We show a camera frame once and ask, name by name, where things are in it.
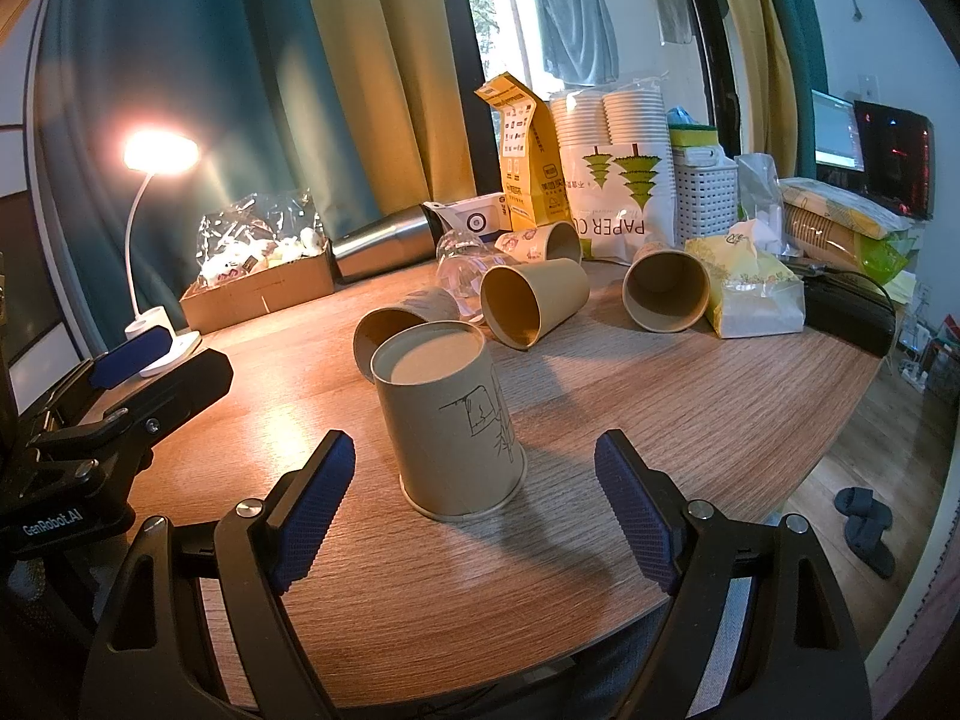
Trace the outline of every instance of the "upside-down paper cup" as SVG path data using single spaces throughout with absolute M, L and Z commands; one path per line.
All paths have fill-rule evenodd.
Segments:
M 480 285 L 483 316 L 493 335 L 515 349 L 529 349 L 590 297 L 584 269 L 565 257 L 500 265 Z
M 583 256 L 577 228 L 569 221 L 557 221 L 532 230 L 504 233 L 496 239 L 496 247 L 521 262 L 542 262 L 566 257 L 579 263 Z
M 363 377 L 372 382 L 370 360 L 387 338 L 424 322 L 459 318 L 457 301 L 446 290 L 440 287 L 417 290 L 399 303 L 373 309 L 357 322 L 353 332 L 353 360 Z
M 664 244 L 646 244 L 623 279 L 630 319 L 654 333 L 679 333 L 704 315 L 710 279 L 703 263 Z
M 492 512 L 517 493 L 527 459 L 476 327 L 411 327 L 384 341 L 371 368 L 400 489 L 414 509 L 458 522 Z

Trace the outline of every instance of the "white lamp base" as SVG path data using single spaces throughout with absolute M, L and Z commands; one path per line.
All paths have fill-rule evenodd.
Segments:
M 147 309 L 124 328 L 124 333 L 126 333 L 127 338 L 136 338 L 156 326 L 165 327 L 173 337 L 173 343 L 170 346 L 170 351 L 163 355 L 160 360 L 151 362 L 150 365 L 147 365 L 147 367 L 141 370 L 140 375 L 144 379 L 166 373 L 181 360 L 189 357 L 193 353 L 193 350 L 200 345 L 200 333 L 196 330 L 183 333 L 179 336 L 174 332 L 173 325 L 170 323 L 170 317 L 167 317 L 167 312 L 163 306 L 154 306 L 153 308 Z
M 184 333 L 181 336 L 174 336 L 174 343 L 170 347 L 170 351 L 163 355 L 160 360 L 151 362 L 150 365 L 143 368 L 140 375 L 144 379 L 149 379 L 151 376 L 166 373 L 168 370 L 171 370 L 171 368 L 179 365 L 181 360 L 185 360 L 193 354 L 194 349 L 199 345 L 200 333 L 196 330 L 191 330 L 189 333 Z

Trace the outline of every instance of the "window frame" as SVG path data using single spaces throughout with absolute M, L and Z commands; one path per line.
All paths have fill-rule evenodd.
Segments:
M 453 46 L 457 85 L 464 109 L 477 194 L 501 191 L 499 157 L 488 105 L 473 93 L 486 82 L 469 0 L 443 0 Z M 700 53 L 709 122 L 727 156 L 740 153 L 740 101 L 733 62 L 717 0 L 687 0 Z

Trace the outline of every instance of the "white box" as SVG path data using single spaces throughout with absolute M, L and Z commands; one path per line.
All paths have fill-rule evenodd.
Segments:
M 512 230 L 510 209 L 502 191 L 451 203 L 426 202 L 424 205 L 435 211 L 450 229 L 469 230 L 479 236 Z

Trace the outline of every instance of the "blue gripper pad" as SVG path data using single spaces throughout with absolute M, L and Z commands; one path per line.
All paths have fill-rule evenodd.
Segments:
M 633 466 L 630 455 L 634 457 Z M 664 506 L 675 501 L 655 502 L 658 491 L 648 488 L 647 479 L 642 478 L 661 473 L 647 469 L 619 430 L 608 430 L 597 439 L 593 467 L 643 576 L 659 584 L 665 593 L 674 594 L 680 588 L 680 570 L 675 560 L 683 552 L 685 525 L 675 515 L 664 517 Z M 669 477 L 666 481 L 672 488 Z
M 160 360 L 170 351 L 173 336 L 165 327 L 151 327 L 144 333 L 124 341 L 93 362 L 88 381 L 93 389 L 113 389 L 127 381 L 138 370 Z
M 353 479 L 355 459 L 352 438 L 330 431 L 277 504 L 274 514 L 282 522 L 277 528 L 277 562 L 270 572 L 277 594 L 304 579 L 313 565 Z

